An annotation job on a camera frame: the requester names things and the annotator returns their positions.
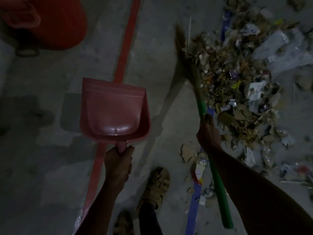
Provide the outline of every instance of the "forearm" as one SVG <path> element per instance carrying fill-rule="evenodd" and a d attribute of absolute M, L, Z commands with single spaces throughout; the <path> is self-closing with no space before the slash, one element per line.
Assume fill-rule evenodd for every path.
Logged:
<path fill-rule="evenodd" d="M 313 220 L 291 197 L 221 149 L 204 149 L 213 160 L 248 234 L 313 232 Z"/>
<path fill-rule="evenodd" d="M 87 216 L 76 235 L 105 235 L 109 227 L 112 210 L 118 193 L 104 182 L 99 194 L 90 207 Z"/>

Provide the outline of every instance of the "broom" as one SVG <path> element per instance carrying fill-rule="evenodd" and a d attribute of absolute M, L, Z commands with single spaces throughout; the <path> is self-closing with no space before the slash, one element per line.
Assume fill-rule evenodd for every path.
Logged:
<path fill-rule="evenodd" d="M 197 100 L 197 106 L 199 111 L 199 116 L 207 113 L 207 107 L 203 101 L 203 95 L 201 90 L 201 76 L 198 68 L 192 63 L 191 58 L 186 58 L 183 48 L 185 47 L 185 33 L 184 30 L 176 24 L 175 26 L 175 46 L 178 56 L 178 61 L 183 67 L 184 76 L 190 81 L 191 85 L 194 88 L 194 93 Z M 225 187 L 223 182 L 213 164 L 213 161 L 209 158 L 210 168 L 213 176 L 215 192 L 217 195 L 219 210 L 221 212 L 223 226 L 226 229 L 233 229 L 233 221 L 230 215 L 228 201 L 226 197 Z"/>

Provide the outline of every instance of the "sandal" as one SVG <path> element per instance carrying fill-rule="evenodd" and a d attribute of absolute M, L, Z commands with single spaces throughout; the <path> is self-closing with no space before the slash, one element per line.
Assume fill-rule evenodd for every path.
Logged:
<path fill-rule="evenodd" d="M 128 211 L 122 211 L 119 214 L 114 225 L 113 235 L 135 235 L 131 214 Z"/>
<path fill-rule="evenodd" d="M 139 212 L 141 205 L 147 201 L 153 201 L 155 203 L 154 209 L 158 209 L 169 186 L 170 174 L 168 170 L 162 167 L 154 169 L 151 172 L 145 192 L 143 192 L 143 195 L 139 200 L 137 211 Z"/>

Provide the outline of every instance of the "dustpan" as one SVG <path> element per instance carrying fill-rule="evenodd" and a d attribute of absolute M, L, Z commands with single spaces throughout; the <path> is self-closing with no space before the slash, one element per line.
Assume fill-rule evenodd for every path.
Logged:
<path fill-rule="evenodd" d="M 87 137 L 123 153 L 149 134 L 150 124 L 145 88 L 83 78 L 80 129 Z"/>

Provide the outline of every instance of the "green broom handle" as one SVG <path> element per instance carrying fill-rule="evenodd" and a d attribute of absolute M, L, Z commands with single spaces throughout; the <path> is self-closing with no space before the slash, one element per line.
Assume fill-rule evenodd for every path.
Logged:
<path fill-rule="evenodd" d="M 198 105 L 198 111 L 199 111 L 200 117 L 207 113 L 207 107 L 203 101 L 197 102 L 197 105 Z M 209 157 L 209 163 L 210 163 L 210 168 L 211 168 L 211 172 L 213 176 L 215 192 L 217 195 L 217 200 L 218 200 L 219 210 L 221 212 L 223 226 L 226 229 L 233 229 L 234 225 L 233 225 L 232 217 L 230 215 L 225 187 L 210 157 Z"/>

